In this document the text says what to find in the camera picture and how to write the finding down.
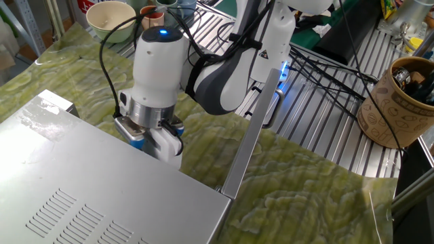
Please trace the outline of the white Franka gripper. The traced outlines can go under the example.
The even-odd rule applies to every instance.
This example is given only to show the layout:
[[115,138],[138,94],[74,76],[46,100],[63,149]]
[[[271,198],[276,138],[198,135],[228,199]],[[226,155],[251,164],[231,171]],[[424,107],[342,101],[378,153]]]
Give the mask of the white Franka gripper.
[[183,129],[172,125],[174,107],[153,108],[135,101],[128,89],[119,92],[117,131],[127,143],[176,169],[182,164]]

